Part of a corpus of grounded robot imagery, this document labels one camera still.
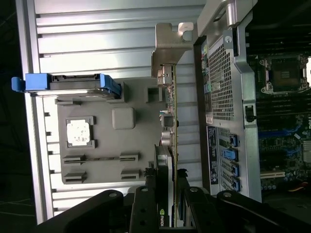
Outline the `grey parts rack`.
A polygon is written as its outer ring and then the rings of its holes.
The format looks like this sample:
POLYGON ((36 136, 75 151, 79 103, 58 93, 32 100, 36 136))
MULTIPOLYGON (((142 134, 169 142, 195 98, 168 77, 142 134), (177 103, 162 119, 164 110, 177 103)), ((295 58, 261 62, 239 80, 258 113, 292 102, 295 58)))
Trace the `grey parts rack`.
POLYGON ((107 100, 100 97, 58 96, 55 126, 59 132, 62 181, 73 183, 114 183, 140 181, 144 169, 154 159, 160 143, 160 112, 165 109, 165 93, 154 79, 120 79, 122 96, 107 100), (71 147, 67 140, 69 120, 85 119, 90 124, 91 142, 71 147), (89 158, 135 156, 135 161, 90 161, 64 163, 66 156, 89 158))

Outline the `green RAM stick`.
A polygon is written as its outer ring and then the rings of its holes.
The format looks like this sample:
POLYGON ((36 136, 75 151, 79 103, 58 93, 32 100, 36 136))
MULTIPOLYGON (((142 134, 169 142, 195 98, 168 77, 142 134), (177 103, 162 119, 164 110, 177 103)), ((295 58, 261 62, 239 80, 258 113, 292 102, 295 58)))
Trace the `green RAM stick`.
POLYGON ((64 163, 69 164, 69 163, 84 163, 90 161, 112 161, 112 160, 135 161, 136 159, 137 158, 135 156, 89 158, 83 155, 83 156, 66 156, 63 160, 64 163))

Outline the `white expansion slot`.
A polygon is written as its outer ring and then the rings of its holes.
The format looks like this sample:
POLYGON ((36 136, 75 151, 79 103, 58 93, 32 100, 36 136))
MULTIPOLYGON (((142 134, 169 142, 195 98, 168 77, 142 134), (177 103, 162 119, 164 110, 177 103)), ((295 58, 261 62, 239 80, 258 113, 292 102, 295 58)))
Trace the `white expansion slot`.
POLYGON ((275 179, 285 177, 284 171, 263 171, 260 173, 261 179, 275 179))

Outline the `silver CPU chip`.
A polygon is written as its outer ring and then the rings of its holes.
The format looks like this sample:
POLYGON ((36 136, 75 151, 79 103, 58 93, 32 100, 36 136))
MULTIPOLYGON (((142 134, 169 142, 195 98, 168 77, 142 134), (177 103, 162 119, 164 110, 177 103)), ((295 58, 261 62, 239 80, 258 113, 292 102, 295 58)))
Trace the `silver CPU chip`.
POLYGON ((90 124, 85 119, 69 120, 67 140, 71 147, 87 146, 91 142, 90 124))

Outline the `green motherboard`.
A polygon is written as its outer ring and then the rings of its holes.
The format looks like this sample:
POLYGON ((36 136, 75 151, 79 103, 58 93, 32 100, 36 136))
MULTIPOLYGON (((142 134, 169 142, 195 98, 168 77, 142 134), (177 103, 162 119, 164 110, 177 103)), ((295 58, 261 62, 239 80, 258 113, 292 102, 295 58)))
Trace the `green motherboard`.
POLYGON ((255 76, 260 172, 285 172, 283 178, 261 179, 261 193, 266 197, 274 192, 306 190, 311 187, 311 82, 303 93, 267 95, 260 92, 262 78, 257 72, 259 59, 279 55, 304 55, 308 68, 311 45, 248 42, 246 52, 255 76))

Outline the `black open PC case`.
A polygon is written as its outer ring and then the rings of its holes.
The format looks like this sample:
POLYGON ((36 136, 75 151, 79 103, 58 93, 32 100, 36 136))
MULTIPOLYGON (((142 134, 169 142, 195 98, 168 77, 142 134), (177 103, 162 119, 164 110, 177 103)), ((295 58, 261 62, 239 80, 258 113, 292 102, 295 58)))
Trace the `black open PC case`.
MULTIPOLYGON (((193 33, 203 187, 264 201, 248 42, 311 45, 311 0, 206 0, 193 33)), ((311 187, 295 193, 311 192, 311 187)))

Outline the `hard disk in blue carrier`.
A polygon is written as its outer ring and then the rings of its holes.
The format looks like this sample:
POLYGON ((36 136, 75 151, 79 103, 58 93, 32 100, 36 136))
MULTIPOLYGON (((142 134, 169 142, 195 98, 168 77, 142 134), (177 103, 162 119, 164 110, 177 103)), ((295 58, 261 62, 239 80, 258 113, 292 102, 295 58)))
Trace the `hard disk in blue carrier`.
POLYGON ((15 92, 28 93, 32 97, 72 96, 120 99, 122 86, 109 75, 51 75, 49 73, 27 73, 24 79, 13 77, 11 88, 15 92))

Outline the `CPU socket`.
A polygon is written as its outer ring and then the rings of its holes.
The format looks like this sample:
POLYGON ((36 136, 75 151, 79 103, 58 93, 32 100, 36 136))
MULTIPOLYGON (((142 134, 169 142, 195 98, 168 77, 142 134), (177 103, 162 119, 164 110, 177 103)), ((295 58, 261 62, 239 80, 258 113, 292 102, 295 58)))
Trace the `CPU socket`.
POLYGON ((308 58, 304 55, 268 56, 259 59, 260 92, 267 95, 303 93, 310 89, 307 80, 308 58))

